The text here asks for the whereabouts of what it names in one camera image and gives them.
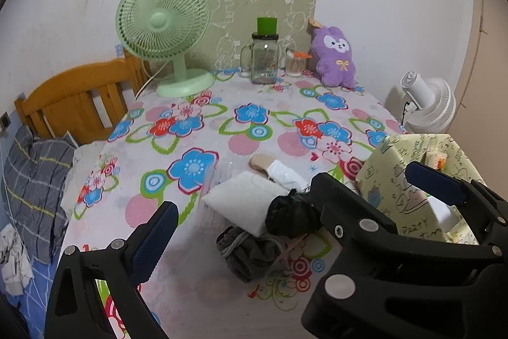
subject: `green lid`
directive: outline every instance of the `green lid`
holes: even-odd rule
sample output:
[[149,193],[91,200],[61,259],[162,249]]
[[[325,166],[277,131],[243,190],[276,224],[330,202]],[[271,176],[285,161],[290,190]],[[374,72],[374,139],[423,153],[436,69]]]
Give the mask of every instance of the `green lid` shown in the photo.
[[258,35],[275,35],[277,33],[276,17],[259,17],[257,19]]

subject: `blue bed sheet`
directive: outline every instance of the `blue bed sheet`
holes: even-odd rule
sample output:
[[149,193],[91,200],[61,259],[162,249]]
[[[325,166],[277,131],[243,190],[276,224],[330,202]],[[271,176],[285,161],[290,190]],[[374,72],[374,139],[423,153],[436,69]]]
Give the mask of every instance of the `blue bed sheet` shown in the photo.
[[1,277],[0,290],[11,305],[19,308],[28,325],[31,339],[44,339],[46,308],[53,278],[57,271],[58,254],[53,257],[53,264],[51,265],[41,263],[34,258],[30,258],[30,260],[34,278],[25,287],[24,294],[22,296],[8,295]]

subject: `orange cap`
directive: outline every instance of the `orange cap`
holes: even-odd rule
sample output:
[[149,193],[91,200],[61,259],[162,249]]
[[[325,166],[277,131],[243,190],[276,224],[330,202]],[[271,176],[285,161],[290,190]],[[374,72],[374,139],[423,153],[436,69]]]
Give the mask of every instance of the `orange cap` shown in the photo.
[[298,52],[298,51],[293,51],[293,56],[295,58],[312,58],[312,55],[306,54],[304,52]]

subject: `fan base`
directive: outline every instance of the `fan base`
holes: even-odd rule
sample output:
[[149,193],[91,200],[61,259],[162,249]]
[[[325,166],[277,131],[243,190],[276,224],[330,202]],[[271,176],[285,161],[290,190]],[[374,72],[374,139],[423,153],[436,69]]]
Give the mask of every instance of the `fan base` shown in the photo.
[[158,96],[164,98],[179,98],[187,95],[194,95],[210,88],[215,78],[205,69],[188,68],[185,81],[175,81],[174,74],[163,78],[156,90]]

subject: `blue gripper pad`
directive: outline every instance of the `blue gripper pad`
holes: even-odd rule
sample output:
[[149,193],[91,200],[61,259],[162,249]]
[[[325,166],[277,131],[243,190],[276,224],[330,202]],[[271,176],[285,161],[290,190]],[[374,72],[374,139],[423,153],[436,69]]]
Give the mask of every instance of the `blue gripper pad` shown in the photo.
[[148,223],[138,226],[138,229],[141,226],[147,226],[145,228],[148,232],[146,235],[143,234],[145,237],[132,256],[130,280],[133,286],[147,282],[152,275],[178,226],[178,207],[174,203],[164,201]]
[[449,206],[464,204],[465,194],[460,181],[417,161],[406,166],[406,180],[409,184],[436,197]]

